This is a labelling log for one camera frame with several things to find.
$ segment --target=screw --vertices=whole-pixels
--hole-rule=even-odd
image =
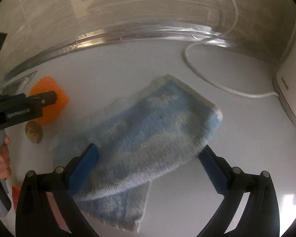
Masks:
[[[27,173],[26,173],[26,176],[32,176],[32,175],[34,175],[34,171],[33,170],[30,170],[30,171],[28,171]]]
[[[55,172],[56,172],[57,174],[60,174],[62,171],[64,171],[64,168],[63,168],[62,166],[59,166],[59,167],[57,167],[57,168],[55,169]]]
[[[232,171],[234,172],[234,173],[236,173],[236,174],[240,174],[241,173],[241,169],[239,168],[239,167],[233,167],[232,168]]]
[[[267,171],[263,171],[262,174],[263,174],[265,177],[269,177],[269,176],[270,176],[270,173],[267,172]]]

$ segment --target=white power cord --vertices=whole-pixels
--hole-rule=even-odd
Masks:
[[[237,22],[238,22],[238,17],[239,17],[239,9],[238,9],[238,6],[236,4],[236,1],[235,0],[231,0],[233,5],[234,5],[234,11],[235,11],[235,17],[234,17],[234,23],[231,25],[230,28],[228,28],[227,31],[225,31],[224,33],[222,34],[219,34],[217,36],[214,36],[214,37],[211,37],[211,38],[206,38],[206,39],[203,39],[201,41],[198,41],[198,42],[194,42],[192,44],[189,44],[185,50],[184,50],[184,53],[183,53],[183,58],[187,64],[187,66],[196,74],[198,75],[201,79],[203,79],[204,81],[206,81],[207,83],[225,91],[225,92],[229,92],[229,93],[232,93],[232,94],[236,94],[236,95],[239,95],[239,96],[242,96],[242,97],[246,97],[246,98],[266,98],[266,97],[270,97],[270,96],[276,96],[278,97],[278,93],[277,92],[267,92],[267,93],[258,93],[258,94],[253,94],[253,93],[245,93],[245,92],[240,92],[240,91],[237,91],[237,90],[234,90],[234,89],[231,89],[231,88],[228,88],[222,84],[219,84],[219,83],[216,83],[212,80],[209,80],[208,78],[206,78],[201,72],[199,72],[194,66],[193,64],[191,63],[191,61],[189,60],[188,56],[187,56],[187,52],[190,50],[190,48],[192,47],[195,47],[197,45],[201,45],[201,44],[206,44],[208,43],[209,41],[212,41],[212,40],[215,40],[217,38],[219,38],[220,36],[225,36],[227,34],[229,34],[234,28],[235,26],[237,25]]]

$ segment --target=blue towel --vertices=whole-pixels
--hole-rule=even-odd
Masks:
[[[73,198],[98,220],[135,231],[150,182],[198,155],[221,120],[215,105],[166,75],[86,118],[74,136],[60,138],[52,151],[54,166],[95,143],[99,161]]]

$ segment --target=human hand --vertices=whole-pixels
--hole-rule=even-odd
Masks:
[[[10,138],[5,135],[4,145],[0,147],[0,179],[8,179],[11,176],[9,148]]]

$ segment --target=black clamp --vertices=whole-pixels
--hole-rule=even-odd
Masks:
[[[96,146],[90,144],[81,156],[73,158],[65,168],[57,167],[52,173],[37,175],[32,170],[27,172],[16,211],[16,236],[99,237],[68,192],[71,175],[84,173],[84,169],[82,171],[79,169],[79,164],[88,152],[97,153]],[[53,193],[59,211],[71,233],[59,227],[46,192]]]
[[[224,199],[197,237],[279,237],[278,203],[269,172],[253,175],[239,167],[231,168],[209,146],[199,154],[199,159],[217,193]],[[242,217],[234,230],[225,233],[245,192],[250,192],[250,196]]]

